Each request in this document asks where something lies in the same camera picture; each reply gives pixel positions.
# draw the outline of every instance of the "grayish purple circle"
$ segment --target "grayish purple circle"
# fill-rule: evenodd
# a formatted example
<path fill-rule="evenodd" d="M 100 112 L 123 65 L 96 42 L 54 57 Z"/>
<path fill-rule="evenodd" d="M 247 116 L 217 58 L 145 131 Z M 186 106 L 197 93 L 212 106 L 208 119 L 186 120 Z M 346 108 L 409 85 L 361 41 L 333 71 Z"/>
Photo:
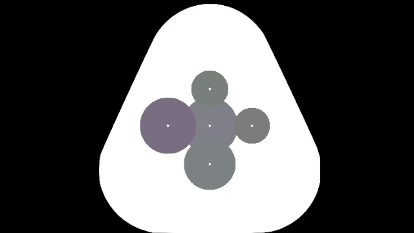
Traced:
<path fill-rule="evenodd" d="M 150 103 L 141 116 L 141 135 L 159 153 L 176 153 L 186 148 L 195 135 L 195 116 L 182 101 L 161 98 Z"/>

